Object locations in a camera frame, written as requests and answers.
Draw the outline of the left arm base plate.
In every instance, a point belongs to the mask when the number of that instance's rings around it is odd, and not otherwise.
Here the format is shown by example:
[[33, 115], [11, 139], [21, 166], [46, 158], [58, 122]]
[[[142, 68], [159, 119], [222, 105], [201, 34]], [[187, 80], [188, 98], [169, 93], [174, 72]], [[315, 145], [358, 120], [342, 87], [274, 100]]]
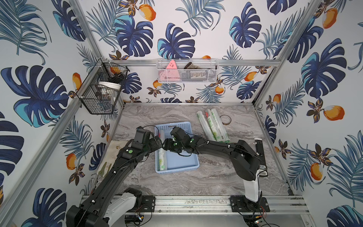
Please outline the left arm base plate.
[[154, 212], [155, 201], [154, 196], [135, 196], [131, 193], [124, 193], [112, 205], [124, 212]]

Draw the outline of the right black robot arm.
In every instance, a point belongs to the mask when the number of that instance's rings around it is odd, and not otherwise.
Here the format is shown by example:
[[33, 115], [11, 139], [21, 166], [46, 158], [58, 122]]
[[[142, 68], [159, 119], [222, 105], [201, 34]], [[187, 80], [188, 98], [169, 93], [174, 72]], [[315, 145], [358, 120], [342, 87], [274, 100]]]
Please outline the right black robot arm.
[[244, 181], [246, 199], [257, 203], [261, 197], [259, 186], [260, 159], [257, 153], [243, 140], [237, 143], [210, 141], [202, 136], [189, 135], [183, 129], [174, 127], [172, 138], [165, 139], [163, 149], [175, 153], [211, 155], [231, 161], [236, 174]]

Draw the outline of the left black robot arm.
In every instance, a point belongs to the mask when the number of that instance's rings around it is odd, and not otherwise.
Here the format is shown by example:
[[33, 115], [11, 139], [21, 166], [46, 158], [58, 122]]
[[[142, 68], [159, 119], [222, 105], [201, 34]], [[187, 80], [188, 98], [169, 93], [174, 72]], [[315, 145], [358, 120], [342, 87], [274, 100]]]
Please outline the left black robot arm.
[[116, 190], [145, 156], [162, 148], [158, 135], [138, 127], [133, 140], [119, 150], [117, 159], [109, 173], [80, 204], [73, 205], [66, 214], [67, 227], [111, 227], [137, 203], [138, 191], [126, 192], [112, 200]]

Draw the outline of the plastic wrap roll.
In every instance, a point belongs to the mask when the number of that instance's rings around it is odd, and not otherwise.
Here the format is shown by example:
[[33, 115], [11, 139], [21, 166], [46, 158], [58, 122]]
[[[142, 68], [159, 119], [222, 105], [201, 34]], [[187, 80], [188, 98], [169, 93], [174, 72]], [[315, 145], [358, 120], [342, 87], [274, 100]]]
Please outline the plastic wrap roll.
[[[165, 133], [163, 130], [159, 132], [159, 138], [161, 140], [161, 143], [164, 143], [165, 140]], [[164, 150], [164, 147], [160, 148], [158, 150], [158, 171], [165, 171], [167, 170], [167, 164], [166, 164], [166, 151]]]
[[207, 138], [211, 141], [215, 141], [216, 139], [214, 137], [214, 134], [209, 126], [206, 116], [203, 114], [202, 111], [197, 112], [197, 118], [199, 119], [199, 122], [201, 123], [201, 126]]
[[206, 117], [207, 117], [207, 121], [208, 121], [208, 124], [209, 124], [209, 127], [212, 131], [212, 134], [215, 138], [215, 141], [217, 142], [223, 142], [223, 138], [222, 138], [222, 135], [221, 133], [219, 132], [218, 130], [218, 127], [216, 125], [216, 122], [212, 116], [212, 112], [210, 109], [206, 109], [205, 110], [205, 114], [206, 114]]
[[224, 125], [220, 119], [219, 114], [217, 113], [217, 110], [215, 108], [211, 109], [211, 114], [214, 118], [214, 120], [216, 121], [217, 127], [221, 133], [222, 139], [225, 143], [229, 143], [230, 142], [230, 138], [224, 128]]

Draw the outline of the light blue plastic basket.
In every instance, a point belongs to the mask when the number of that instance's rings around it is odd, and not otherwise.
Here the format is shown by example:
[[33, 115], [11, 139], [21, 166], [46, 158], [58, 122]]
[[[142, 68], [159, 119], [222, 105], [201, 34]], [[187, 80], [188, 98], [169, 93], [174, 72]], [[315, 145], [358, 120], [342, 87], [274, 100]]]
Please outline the light blue plastic basket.
[[[155, 133], [159, 135], [161, 130], [165, 133], [165, 139], [172, 138], [170, 132], [174, 127], [180, 127], [187, 133], [192, 134], [192, 127], [190, 122], [179, 122], [170, 124], [159, 124], [156, 126]], [[196, 154], [188, 154], [183, 151], [181, 155], [177, 153], [166, 151], [166, 164], [167, 170], [158, 171], [158, 150], [155, 152], [155, 170], [158, 174], [173, 174], [183, 171], [196, 170], [199, 167], [199, 159]]]

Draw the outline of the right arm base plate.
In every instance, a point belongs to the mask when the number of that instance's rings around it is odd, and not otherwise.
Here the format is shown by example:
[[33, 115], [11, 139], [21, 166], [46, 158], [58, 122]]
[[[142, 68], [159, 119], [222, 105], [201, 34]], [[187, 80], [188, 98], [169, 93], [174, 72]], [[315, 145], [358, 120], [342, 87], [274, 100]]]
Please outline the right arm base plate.
[[232, 212], [262, 213], [270, 212], [270, 208], [265, 197], [260, 197], [257, 202], [247, 199], [244, 195], [230, 197]]

